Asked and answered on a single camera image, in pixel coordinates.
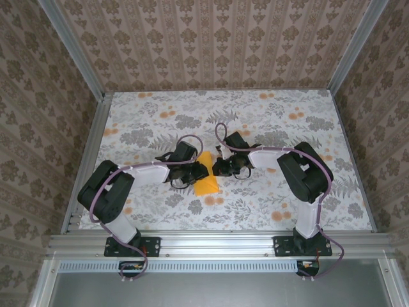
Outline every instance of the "gray panel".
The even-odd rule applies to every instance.
[[[322,260],[324,267],[332,262]],[[313,282],[294,273],[58,274],[50,306],[391,306],[377,260],[345,260]]]

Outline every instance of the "metal bar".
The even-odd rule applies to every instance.
[[[364,185],[362,184],[362,180],[360,179],[357,163],[355,162],[355,158],[354,158],[353,153],[352,153],[350,142],[348,141],[348,136],[346,135],[345,127],[344,127],[344,124],[343,124],[342,119],[341,119],[341,114],[339,113],[337,103],[335,102],[335,98],[334,98],[334,95],[332,93],[331,93],[331,96],[332,96],[332,103],[334,104],[335,110],[336,110],[337,115],[338,115],[339,125],[341,126],[341,129],[342,129],[343,134],[344,134],[346,147],[348,148],[348,152],[350,153],[350,156],[351,156],[352,167],[355,170],[355,174],[357,176],[359,189],[361,190],[362,197],[363,197],[364,202],[366,204],[365,209],[366,209],[366,213],[367,213],[367,215],[369,217],[369,222],[371,223],[371,227],[372,227],[373,231],[377,232],[378,229],[376,227],[376,223],[375,223],[375,220],[374,220],[373,215],[372,215],[371,207],[369,206],[368,198],[366,197]]]
[[[92,63],[90,63],[81,49],[81,45],[74,37],[73,31],[67,24],[64,15],[58,8],[57,1],[39,0],[44,12],[50,19],[54,29],[57,31],[58,36],[63,41],[67,51],[70,53],[71,58],[77,65],[84,80],[87,82],[90,90],[94,94],[96,101],[101,102],[103,99],[104,86],[98,80]]]
[[[161,237],[160,258],[172,260],[248,259],[260,260],[275,257],[272,237],[291,235],[291,232],[143,232],[145,236]],[[328,232],[343,245],[345,258],[372,258],[389,255],[389,240],[384,233]],[[54,235],[49,243],[47,258],[53,259],[104,259],[104,231],[91,230],[79,234]],[[332,246],[337,258],[341,250]],[[312,259],[314,257],[286,257],[285,259]]]
[[[44,260],[30,307],[48,307],[56,283],[59,260]]]
[[[352,36],[349,46],[346,48],[343,58],[339,62],[331,81],[328,84],[328,89],[335,95],[341,87],[346,75],[350,71],[353,63],[357,59],[359,52],[362,50],[369,34],[371,34],[376,22],[378,21],[383,9],[386,7],[388,0],[371,1],[363,18],[361,19],[357,30]]]
[[[62,260],[60,273],[115,272],[119,270],[119,260]],[[152,259],[147,273],[204,273],[204,272],[297,272],[295,260],[168,260]]]
[[[96,107],[94,120],[92,122],[91,130],[89,131],[88,140],[85,146],[85,151],[84,154],[82,155],[82,160],[79,166],[77,178],[75,179],[70,202],[68,203],[68,208],[65,214],[64,222],[61,227],[61,233],[65,233],[68,227],[70,226],[70,219],[72,217],[72,214],[76,213],[77,214],[76,216],[78,216],[79,214],[78,212],[76,212],[78,208],[77,195],[94,170],[95,161],[98,156],[102,136],[104,135],[105,123],[108,119],[112,98],[113,98],[112,93],[106,94],[104,97],[104,101],[99,103]],[[76,228],[78,229],[79,225],[77,225],[77,223],[78,221],[75,221]]]
[[[396,259],[379,259],[383,280],[393,307],[409,306],[409,295]]]

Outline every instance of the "aluminum frame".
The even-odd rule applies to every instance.
[[[161,255],[157,262],[173,260],[255,260],[274,262],[283,259],[305,259],[314,257],[276,257],[272,237],[289,235],[291,232],[172,232],[145,231],[145,236],[162,237]],[[386,233],[371,232],[328,232],[342,244],[347,259],[377,259],[383,272],[393,307],[408,306],[408,294],[400,271],[393,257]],[[107,234],[103,230],[77,230],[66,235],[53,235],[46,255],[31,307],[49,305],[52,289],[56,282],[59,264],[63,260],[140,260],[141,258],[106,258],[103,256]],[[340,250],[332,246],[337,258]]]
[[[68,208],[61,227],[61,233],[66,233],[70,225],[77,225],[76,229],[78,229],[84,207],[77,201],[77,195],[95,168],[95,161],[98,157],[98,151],[102,136],[104,135],[105,124],[109,116],[113,96],[113,93],[106,94],[104,100],[98,103],[96,107],[94,120],[89,130],[84,154],[82,155],[77,178],[75,179],[70,201],[68,202]],[[71,221],[73,216],[77,217],[78,221]]]
[[[31,307],[48,306],[52,289],[56,282],[59,264],[63,260],[92,260],[103,262],[110,260],[140,260],[141,258],[106,258],[104,257],[105,240],[108,236],[103,230],[79,230],[82,206],[76,200],[76,195],[92,174],[99,151],[99,145],[104,133],[105,123],[109,115],[113,95],[106,95],[104,101],[98,104],[96,116],[89,134],[86,151],[81,161],[79,175],[75,181],[69,208],[61,229],[62,235],[53,235],[49,243],[40,278],[33,296]],[[337,115],[346,140],[348,151],[351,148],[346,138],[339,112]],[[357,172],[360,188],[362,182]],[[328,231],[327,234],[338,241],[345,248],[347,259],[377,259],[383,270],[383,279],[387,286],[390,300],[395,307],[408,304],[408,294],[404,286],[396,261],[391,259],[393,252],[386,233],[375,233],[376,226],[370,209],[367,207],[373,231]],[[144,231],[144,236],[159,236],[162,247],[159,262],[172,260],[254,260],[274,262],[282,260],[274,255],[272,237],[277,235],[291,235],[289,231],[273,232],[217,232],[217,231]],[[333,256],[338,258],[341,250],[332,246]],[[288,260],[311,260],[314,257],[288,257]]]

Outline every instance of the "black clamp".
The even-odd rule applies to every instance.
[[[180,141],[176,145],[174,152],[167,152],[155,159],[161,162],[181,162],[191,160],[194,154],[197,155],[197,149],[195,147],[184,141]],[[171,186],[175,189],[186,189],[188,186],[209,175],[207,167],[199,161],[187,164],[168,165],[167,167],[170,171],[165,182],[170,182]],[[174,185],[174,180],[178,179],[183,183],[182,187],[176,187]]]
[[[239,149],[250,149],[256,148],[261,144],[254,144],[250,146],[248,142],[244,141],[239,132],[234,132],[223,140],[227,145],[239,148]],[[221,153],[220,146],[216,146],[216,149]],[[216,163],[213,165],[213,174],[220,177],[230,177],[233,175],[236,179],[247,179],[251,176],[251,169],[254,168],[249,160],[248,152],[241,152],[236,150],[230,150],[233,155],[228,159],[217,158]],[[242,168],[247,168],[249,174],[245,178],[238,178],[237,175],[240,174]]]

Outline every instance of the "metal rail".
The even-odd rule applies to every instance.
[[[272,237],[291,232],[176,232],[148,231],[143,236],[161,237],[160,258],[172,260],[206,259],[283,259],[274,255]],[[385,233],[328,232],[345,248],[345,258],[379,259],[392,255]],[[88,260],[104,258],[107,234],[103,230],[77,230],[66,235],[54,235],[46,257],[58,260]],[[333,256],[341,252],[332,246]]]

